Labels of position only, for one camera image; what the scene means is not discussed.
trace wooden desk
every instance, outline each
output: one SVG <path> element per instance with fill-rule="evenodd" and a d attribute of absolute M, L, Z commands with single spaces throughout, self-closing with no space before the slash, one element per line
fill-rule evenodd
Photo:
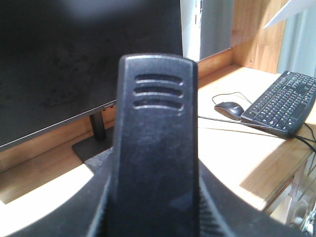
<path fill-rule="evenodd" d="M 277 77 L 238 66 L 210 74 L 199 83 L 198 115 L 229 120 L 213 109 L 214 95 L 239 91 L 255 101 Z M 244 109 L 249 106 L 246 100 L 234 95 L 214 100 L 235 101 Z M 307 120 L 313 130 L 316 130 L 315 116 L 314 108 Z M 305 126 L 299 134 L 312 138 Z M 310 149 L 296 139 L 283 140 L 240 124 L 198 119 L 199 159 L 227 187 L 259 210 L 282 191 L 310 154 Z"/>
<path fill-rule="evenodd" d="M 274 74 L 237 66 L 212 73 L 199 81 L 198 114 L 225 119 L 213 109 L 214 95 L 239 91 L 254 101 L 276 78 Z M 215 98 L 216 102 L 229 100 L 244 108 L 248 106 L 248 102 L 236 96 Z M 315 116 L 314 109 L 308 119 L 314 129 Z M 311 153 L 295 139 L 284 141 L 243 125 L 199 118 L 198 127 L 201 161 L 233 192 L 259 210 L 273 200 Z M 304 127 L 299 133 L 310 137 Z M 92 177 L 71 149 L 78 139 L 90 135 L 84 134 L 0 173 L 0 236 L 53 211 Z"/>

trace monitor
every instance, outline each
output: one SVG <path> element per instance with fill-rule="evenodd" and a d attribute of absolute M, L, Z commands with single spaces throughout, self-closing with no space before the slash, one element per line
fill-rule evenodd
<path fill-rule="evenodd" d="M 116 102 L 130 53 L 182 55 L 179 0 L 0 1 L 0 151 Z"/>

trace monitor stand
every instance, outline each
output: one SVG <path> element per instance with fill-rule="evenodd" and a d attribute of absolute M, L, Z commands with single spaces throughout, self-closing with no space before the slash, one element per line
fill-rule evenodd
<path fill-rule="evenodd" d="M 113 143 L 114 127 L 105 130 L 101 112 L 90 115 L 90 122 L 93 136 L 74 144 L 72 148 L 87 167 L 95 173 L 112 151 L 110 148 Z"/>

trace keyboard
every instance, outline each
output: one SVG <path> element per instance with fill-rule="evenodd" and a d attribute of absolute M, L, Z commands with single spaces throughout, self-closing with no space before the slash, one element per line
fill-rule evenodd
<path fill-rule="evenodd" d="M 316 78 L 285 71 L 241 115 L 241 121 L 264 126 L 257 129 L 289 138 L 304 124 L 315 98 Z"/>

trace computer mouse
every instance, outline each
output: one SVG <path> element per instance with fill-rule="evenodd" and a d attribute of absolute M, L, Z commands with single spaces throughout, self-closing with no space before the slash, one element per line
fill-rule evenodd
<path fill-rule="evenodd" d="M 243 108 L 236 102 L 222 102 L 214 106 L 214 109 L 220 114 L 234 120 L 240 120 Z"/>

